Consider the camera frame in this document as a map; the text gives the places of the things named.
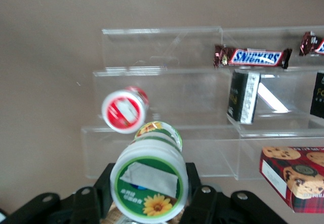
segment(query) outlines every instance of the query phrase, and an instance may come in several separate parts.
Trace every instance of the chocolate bar wrapper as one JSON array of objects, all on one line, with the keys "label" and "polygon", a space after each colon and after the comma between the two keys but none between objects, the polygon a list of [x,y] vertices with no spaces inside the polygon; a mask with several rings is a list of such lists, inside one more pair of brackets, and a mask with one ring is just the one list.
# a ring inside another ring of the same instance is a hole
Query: chocolate bar wrapper
[{"label": "chocolate bar wrapper", "polygon": [[268,51],[255,49],[238,49],[235,47],[225,47],[220,44],[215,45],[214,66],[281,66],[288,68],[288,61],[292,49],[284,51]]},{"label": "chocolate bar wrapper", "polygon": [[311,31],[305,32],[299,49],[300,56],[306,56],[309,53],[324,55],[324,39],[315,36]]}]

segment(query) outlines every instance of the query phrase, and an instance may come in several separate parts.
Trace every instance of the sunflower picture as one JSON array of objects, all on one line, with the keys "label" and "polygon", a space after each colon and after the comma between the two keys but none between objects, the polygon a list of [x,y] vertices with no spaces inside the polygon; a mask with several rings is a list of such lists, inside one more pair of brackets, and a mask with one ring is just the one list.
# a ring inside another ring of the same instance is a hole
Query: sunflower picture
[{"label": "sunflower picture", "polygon": [[171,210],[173,207],[170,203],[170,199],[165,198],[164,195],[160,194],[154,195],[153,198],[151,196],[147,196],[147,198],[144,198],[144,200],[145,207],[143,208],[143,213],[147,214],[148,216],[161,215]]}]

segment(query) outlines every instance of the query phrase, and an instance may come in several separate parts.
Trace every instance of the metal screw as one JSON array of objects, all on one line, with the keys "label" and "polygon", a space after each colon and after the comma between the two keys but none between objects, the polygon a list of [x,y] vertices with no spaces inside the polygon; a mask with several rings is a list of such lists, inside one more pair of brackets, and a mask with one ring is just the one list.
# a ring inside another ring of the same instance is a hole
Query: metal screw
[{"label": "metal screw", "polygon": [[84,189],[81,192],[82,195],[87,195],[88,193],[90,193],[90,189]]},{"label": "metal screw", "polygon": [[248,196],[244,193],[238,193],[237,194],[237,197],[240,199],[240,200],[247,200],[248,199]]},{"label": "metal screw", "polygon": [[202,187],[201,191],[202,191],[203,193],[205,193],[205,194],[208,194],[208,193],[211,192],[211,189],[210,189],[209,187],[205,186],[205,187]]},{"label": "metal screw", "polygon": [[48,195],[48,196],[46,196],[45,198],[43,198],[43,202],[49,202],[49,201],[51,201],[53,199],[53,196],[51,196],[51,195]]}]

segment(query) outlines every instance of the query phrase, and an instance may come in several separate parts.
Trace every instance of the snickers logo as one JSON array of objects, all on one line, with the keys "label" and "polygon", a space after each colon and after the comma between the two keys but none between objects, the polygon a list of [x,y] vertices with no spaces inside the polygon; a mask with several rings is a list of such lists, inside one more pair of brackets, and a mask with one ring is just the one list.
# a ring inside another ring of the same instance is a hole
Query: snickers logo
[{"label": "snickers logo", "polygon": [[319,47],[314,50],[318,54],[323,54],[324,55],[324,40],[320,43]]},{"label": "snickers logo", "polygon": [[236,50],[233,54],[232,62],[274,66],[280,62],[281,56],[282,52]]}]

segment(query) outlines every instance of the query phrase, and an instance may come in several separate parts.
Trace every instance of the round container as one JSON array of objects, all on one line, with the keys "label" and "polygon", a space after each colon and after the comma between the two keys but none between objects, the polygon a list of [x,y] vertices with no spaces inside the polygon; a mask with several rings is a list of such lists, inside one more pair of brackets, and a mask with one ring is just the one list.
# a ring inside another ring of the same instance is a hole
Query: round container
[{"label": "round container", "polygon": [[119,133],[129,134],[143,125],[148,105],[145,92],[129,86],[109,94],[102,103],[101,113],[109,127]]},{"label": "round container", "polygon": [[174,218],[188,197],[186,165],[174,140],[134,139],[116,161],[110,183],[118,209],[140,223]]},{"label": "round container", "polygon": [[162,121],[153,121],[142,126],[135,134],[135,141],[142,139],[167,140],[182,151],[182,139],[179,132]]}]

